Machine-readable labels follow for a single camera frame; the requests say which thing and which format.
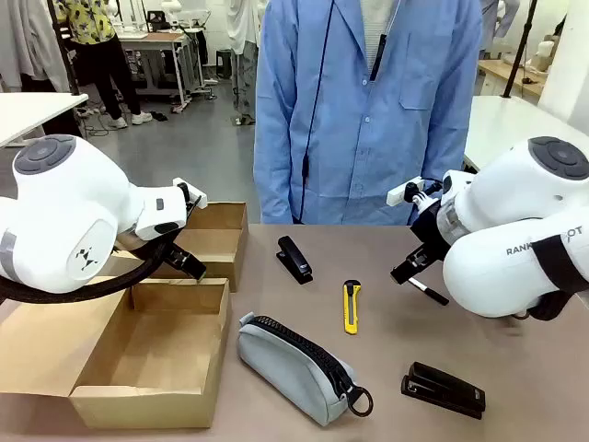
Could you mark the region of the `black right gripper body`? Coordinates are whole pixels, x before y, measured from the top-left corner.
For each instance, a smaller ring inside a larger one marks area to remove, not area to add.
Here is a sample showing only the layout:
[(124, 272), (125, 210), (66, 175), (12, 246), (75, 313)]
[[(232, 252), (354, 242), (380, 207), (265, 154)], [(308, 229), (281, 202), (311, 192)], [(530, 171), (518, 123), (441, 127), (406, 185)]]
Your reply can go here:
[(450, 244), (443, 238), (437, 226), (437, 215), (441, 208), (436, 201), (426, 208), (410, 227), (411, 232), (422, 242), (408, 258), (414, 263), (442, 261), (450, 250)]

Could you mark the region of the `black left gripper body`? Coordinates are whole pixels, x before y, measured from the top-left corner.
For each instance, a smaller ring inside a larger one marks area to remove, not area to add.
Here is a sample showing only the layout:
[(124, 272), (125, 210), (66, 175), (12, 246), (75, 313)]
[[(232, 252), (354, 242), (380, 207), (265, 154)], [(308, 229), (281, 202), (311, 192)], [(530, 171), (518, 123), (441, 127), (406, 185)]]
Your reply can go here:
[(193, 270), (193, 255), (172, 243), (167, 248), (164, 263), (177, 271), (191, 273)]

